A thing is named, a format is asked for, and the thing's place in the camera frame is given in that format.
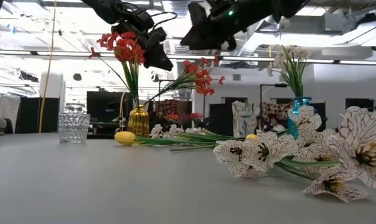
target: white table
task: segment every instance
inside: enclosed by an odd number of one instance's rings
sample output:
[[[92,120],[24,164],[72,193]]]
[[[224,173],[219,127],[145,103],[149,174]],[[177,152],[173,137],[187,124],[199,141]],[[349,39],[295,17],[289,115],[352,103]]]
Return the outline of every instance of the white table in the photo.
[[[235,178],[211,151],[0,136],[0,224],[376,223],[376,190],[346,204],[304,195],[309,184],[283,170]]]

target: ceiling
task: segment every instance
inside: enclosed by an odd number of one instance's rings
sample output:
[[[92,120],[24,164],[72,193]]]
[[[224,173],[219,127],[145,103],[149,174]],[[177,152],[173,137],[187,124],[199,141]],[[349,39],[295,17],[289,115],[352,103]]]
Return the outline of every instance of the ceiling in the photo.
[[[163,43],[167,54],[214,54],[214,51],[191,51],[187,47],[179,45],[179,40],[191,27],[187,11],[189,1],[153,0],[129,2],[148,8],[147,11],[149,14],[172,11],[179,15],[177,19],[162,24],[162,27],[167,32],[167,40]],[[209,11],[209,5],[206,2],[199,2]],[[326,11],[337,9],[334,13],[338,13],[350,9],[351,12],[355,12],[372,7],[376,7],[376,0],[313,0],[291,19],[291,27],[288,29],[280,29],[280,31],[272,33],[262,32],[261,30],[257,30],[259,23],[256,23],[249,27],[247,33],[240,32],[236,34],[238,47],[235,51],[226,52],[226,54],[242,56],[261,55],[267,57],[270,54],[270,50],[273,53],[276,46],[283,43],[307,47],[311,49],[313,55],[316,55],[317,58],[347,58],[354,55],[356,58],[366,59],[367,55],[369,56],[368,47],[366,50],[365,47],[361,47],[363,52],[367,51],[365,54],[353,54],[353,51],[356,53],[361,51],[358,50],[361,44],[341,44],[339,42],[340,39],[335,38],[336,36],[340,37],[341,34],[330,34],[325,32],[325,30],[321,30],[318,25],[323,20],[323,15],[325,15]],[[14,0],[4,2],[0,11],[0,50],[48,52],[51,47],[52,16],[54,10],[53,0]],[[163,14],[153,17],[153,19],[155,22],[160,22],[171,16]],[[346,16],[345,23],[347,23],[347,20],[356,19],[355,16],[353,18],[349,16]],[[96,51],[101,52],[104,50],[100,48],[96,40],[102,34],[110,31],[110,25],[101,20],[91,8],[79,0],[59,0],[56,8],[54,31],[54,51],[56,52],[89,52],[90,47],[94,47]],[[117,62],[113,61],[110,63],[116,70],[121,70]],[[26,83],[27,81],[19,79],[16,70],[22,70],[40,79],[41,73],[46,71],[47,67],[47,57],[23,58],[18,56],[0,56],[0,83]],[[52,69],[59,70],[65,75],[67,86],[123,85],[118,80],[118,77],[109,71],[110,69],[105,64],[97,60],[57,58],[52,64]],[[142,68],[141,71],[143,75],[140,76],[139,83],[142,89],[147,90],[157,88],[158,83],[154,83],[151,80],[153,72],[167,79],[176,77],[178,74],[177,66],[175,66],[172,72],[165,72],[155,68],[148,70]],[[77,82],[73,79],[73,74],[75,73],[82,75],[82,81]],[[34,95],[35,92],[32,92],[31,88],[26,88],[26,95],[32,94]],[[76,95],[75,98],[79,98],[79,94],[84,95],[82,91],[74,90],[70,92],[70,95]]]

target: glass vase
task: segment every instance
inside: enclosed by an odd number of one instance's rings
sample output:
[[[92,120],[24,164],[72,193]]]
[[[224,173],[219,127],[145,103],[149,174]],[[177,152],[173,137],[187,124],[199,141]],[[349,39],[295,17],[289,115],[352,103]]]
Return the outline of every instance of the glass vase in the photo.
[[[84,113],[59,113],[59,142],[85,143],[87,140],[90,115]]]
[[[130,112],[127,131],[138,137],[149,138],[149,115],[144,108],[136,108]]]
[[[295,97],[293,98],[293,114],[295,116],[299,116],[299,109],[300,109],[300,106],[302,105],[306,105],[306,106],[309,106],[310,105],[310,101],[311,101],[311,97],[307,97],[307,96],[300,96],[300,97]],[[292,121],[292,119],[290,119],[288,117],[288,127],[289,128],[294,128],[296,126],[296,123],[294,123],[294,121]],[[294,129],[292,131],[289,132],[295,139],[297,139],[299,137],[299,131],[297,129]]]

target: chair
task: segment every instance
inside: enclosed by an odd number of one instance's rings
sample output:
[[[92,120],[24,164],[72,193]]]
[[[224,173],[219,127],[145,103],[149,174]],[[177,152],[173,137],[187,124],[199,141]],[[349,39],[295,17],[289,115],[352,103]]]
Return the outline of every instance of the chair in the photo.
[[[14,134],[14,128],[12,127],[12,121],[9,118],[4,118],[7,121],[6,129],[4,134]]]

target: wall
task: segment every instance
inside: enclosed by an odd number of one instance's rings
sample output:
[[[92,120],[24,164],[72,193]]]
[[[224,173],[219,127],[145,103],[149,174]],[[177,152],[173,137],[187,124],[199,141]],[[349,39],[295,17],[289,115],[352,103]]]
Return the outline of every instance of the wall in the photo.
[[[368,60],[376,60],[376,53]],[[241,74],[240,82],[232,81],[232,74]],[[249,103],[260,102],[260,84],[279,83],[279,76],[269,77],[266,70],[214,68],[213,79],[226,77],[225,84],[213,83],[215,94],[207,97],[206,113],[209,104],[222,103],[223,97],[246,97]],[[376,100],[376,66],[361,65],[309,65],[303,78],[304,94],[313,98],[313,102],[326,102],[327,128],[335,128],[342,121],[339,115],[345,110],[346,98],[373,98]],[[263,87],[263,101],[272,98],[294,97],[289,88]],[[203,97],[193,94],[193,111],[203,112]]]

